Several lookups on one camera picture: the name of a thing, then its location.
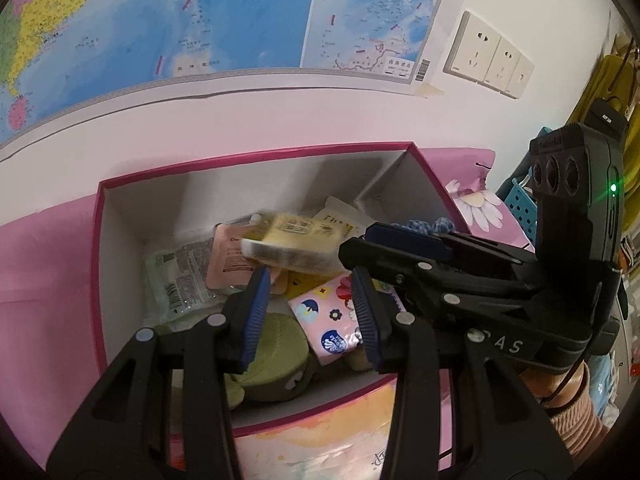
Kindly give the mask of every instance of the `white flower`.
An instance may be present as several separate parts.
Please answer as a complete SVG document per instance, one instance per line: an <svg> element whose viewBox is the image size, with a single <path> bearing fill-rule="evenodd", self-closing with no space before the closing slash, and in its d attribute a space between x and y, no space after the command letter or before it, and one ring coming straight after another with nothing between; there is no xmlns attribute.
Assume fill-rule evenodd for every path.
<svg viewBox="0 0 640 480"><path fill-rule="evenodd" d="M460 183L457 180L452 180L445 186L469 227L474 224L474 219L478 227L485 233L489 232L489 224L498 229L502 227L500 221L502 213L496 207L500 205L500 199L494 193L483 189L460 196L458 195L459 188Z"/></svg>

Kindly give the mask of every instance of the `pink tissue pack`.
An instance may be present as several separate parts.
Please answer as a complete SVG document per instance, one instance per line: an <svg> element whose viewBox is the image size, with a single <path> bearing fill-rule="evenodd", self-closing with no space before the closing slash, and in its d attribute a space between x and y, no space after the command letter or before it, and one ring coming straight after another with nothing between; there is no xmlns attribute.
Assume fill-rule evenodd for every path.
<svg viewBox="0 0 640 480"><path fill-rule="evenodd" d="M373 280L380 292L390 294L398 310L405 310L391 285ZM289 302L322 366L350 352L362 342L351 299L351 273L341 274Z"/></svg>

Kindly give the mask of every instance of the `barcode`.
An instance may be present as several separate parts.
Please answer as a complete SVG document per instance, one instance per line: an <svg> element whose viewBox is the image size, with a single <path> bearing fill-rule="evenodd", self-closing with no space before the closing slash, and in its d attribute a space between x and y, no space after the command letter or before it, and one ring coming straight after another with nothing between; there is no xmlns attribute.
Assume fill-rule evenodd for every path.
<svg viewBox="0 0 640 480"><path fill-rule="evenodd" d="M169 305L171 308L174 306L180 306L182 301L180 300L180 294L178 294L178 287L174 282L164 286L164 291L169 298Z"/></svg>
<svg viewBox="0 0 640 480"><path fill-rule="evenodd" d="M424 81L424 76L427 73L427 69L429 68L429 61L423 59L420 63L420 68L418 69L418 73L415 75L416 81Z"/></svg>

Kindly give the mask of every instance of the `silver screw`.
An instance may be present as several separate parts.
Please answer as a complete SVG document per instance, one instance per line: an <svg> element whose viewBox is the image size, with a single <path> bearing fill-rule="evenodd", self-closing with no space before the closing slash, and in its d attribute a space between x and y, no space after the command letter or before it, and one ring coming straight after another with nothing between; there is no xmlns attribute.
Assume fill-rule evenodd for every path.
<svg viewBox="0 0 640 480"><path fill-rule="evenodd" d="M226 323L226 316L224 314L211 314L207 317L207 323L211 326L222 326Z"/></svg>
<svg viewBox="0 0 640 480"><path fill-rule="evenodd" d="M398 312L396 321L401 325L411 325L415 321L415 316L411 312Z"/></svg>
<svg viewBox="0 0 640 480"><path fill-rule="evenodd" d="M141 343L151 341L154 338L154 331L150 328L141 328L136 332L136 339Z"/></svg>
<svg viewBox="0 0 640 480"><path fill-rule="evenodd" d="M445 301L445 303L449 303L450 305L460 304L460 298L455 294L445 294L442 299Z"/></svg>
<svg viewBox="0 0 640 480"><path fill-rule="evenodd" d="M472 328L466 333L466 337L472 343L481 343L484 341L484 332L482 330L478 330L477 328Z"/></svg>

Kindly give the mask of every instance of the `map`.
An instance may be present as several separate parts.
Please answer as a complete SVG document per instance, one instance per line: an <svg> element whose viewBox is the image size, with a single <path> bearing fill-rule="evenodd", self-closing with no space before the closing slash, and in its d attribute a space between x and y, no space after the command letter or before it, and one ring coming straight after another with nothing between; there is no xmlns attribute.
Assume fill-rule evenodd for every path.
<svg viewBox="0 0 640 480"><path fill-rule="evenodd" d="M188 75L320 68L409 82L438 2L10 0L0 146L87 100Z"/></svg>

